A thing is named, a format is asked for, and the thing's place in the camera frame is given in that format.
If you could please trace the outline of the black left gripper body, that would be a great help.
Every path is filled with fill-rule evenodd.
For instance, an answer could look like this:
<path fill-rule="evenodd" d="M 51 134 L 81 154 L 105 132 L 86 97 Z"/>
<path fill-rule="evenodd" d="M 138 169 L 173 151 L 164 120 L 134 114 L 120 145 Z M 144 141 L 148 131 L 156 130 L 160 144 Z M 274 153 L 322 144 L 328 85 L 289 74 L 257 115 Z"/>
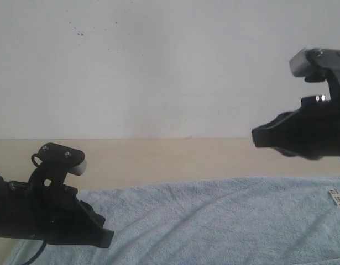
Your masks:
<path fill-rule="evenodd" d="M 10 181 L 9 232 L 13 238 L 44 240 L 50 245 L 80 245 L 78 189 L 69 185 Z"/>

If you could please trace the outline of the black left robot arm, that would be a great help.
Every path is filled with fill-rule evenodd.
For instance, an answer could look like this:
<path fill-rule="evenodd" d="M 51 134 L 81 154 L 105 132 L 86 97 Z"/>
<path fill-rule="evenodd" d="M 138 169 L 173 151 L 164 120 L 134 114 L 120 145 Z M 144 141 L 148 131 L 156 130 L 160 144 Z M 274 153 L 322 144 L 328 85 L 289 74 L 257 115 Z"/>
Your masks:
<path fill-rule="evenodd" d="M 0 237 L 48 245 L 109 248 L 114 231 L 68 185 L 5 181 L 0 176 Z"/>

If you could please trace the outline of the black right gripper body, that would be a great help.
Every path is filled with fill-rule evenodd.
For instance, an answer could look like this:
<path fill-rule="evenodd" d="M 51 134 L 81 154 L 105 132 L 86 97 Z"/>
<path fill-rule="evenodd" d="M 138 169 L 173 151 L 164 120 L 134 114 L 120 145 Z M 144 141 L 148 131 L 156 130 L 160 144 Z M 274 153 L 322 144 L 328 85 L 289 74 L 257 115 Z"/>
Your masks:
<path fill-rule="evenodd" d="M 303 97 L 296 125 L 299 156 L 308 160 L 340 157 L 340 102 L 324 95 Z"/>

